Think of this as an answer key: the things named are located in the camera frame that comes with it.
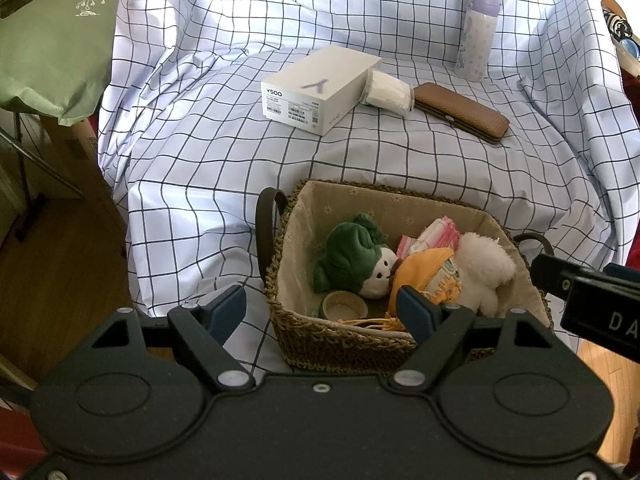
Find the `checkered tablecloth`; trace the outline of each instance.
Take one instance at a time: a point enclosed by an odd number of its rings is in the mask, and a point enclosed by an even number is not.
[[[254,209],[264,187],[289,191],[301,178],[462,200],[513,234],[544,234],[559,256],[624,262],[640,132],[599,2],[500,2],[489,77],[475,83],[452,72],[463,0],[121,0],[99,163],[129,221],[137,306],[162,315],[244,283],[249,314],[229,348],[254,372],[282,369]],[[259,82],[329,43],[499,110],[509,133],[492,146],[419,110],[403,120],[363,105],[324,137],[266,120]]]

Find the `triangular cutout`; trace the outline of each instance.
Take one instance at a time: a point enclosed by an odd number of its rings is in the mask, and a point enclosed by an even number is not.
[[[516,346],[527,346],[530,348],[551,348],[545,338],[540,335],[528,322],[519,321],[516,326]]]
[[[92,348],[109,348],[112,346],[126,346],[129,344],[129,332],[127,322],[122,319],[112,324],[107,331],[102,334]]]

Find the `brown leather handle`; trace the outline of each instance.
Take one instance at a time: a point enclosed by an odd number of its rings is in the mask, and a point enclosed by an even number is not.
[[[267,268],[273,259],[273,203],[282,215],[287,207],[287,196],[279,189],[266,187],[255,205],[255,249],[258,253],[258,270],[266,284]]]
[[[553,245],[551,245],[551,242],[543,237],[543,235],[539,235],[538,233],[522,233],[513,237],[513,241],[518,245],[524,240],[536,240],[540,242],[546,254],[548,254],[549,256],[555,256]]]

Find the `water bottle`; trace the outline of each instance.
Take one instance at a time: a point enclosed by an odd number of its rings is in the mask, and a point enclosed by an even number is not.
[[[460,77],[469,81],[484,77],[499,12],[498,0],[469,0],[454,70]]]

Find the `green plush toy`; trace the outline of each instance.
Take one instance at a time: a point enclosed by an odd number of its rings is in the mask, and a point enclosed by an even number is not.
[[[358,213],[338,224],[326,240],[326,255],[314,267],[316,292],[350,290],[363,298],[383,298],[391,290],[396,255],[373,218]]]

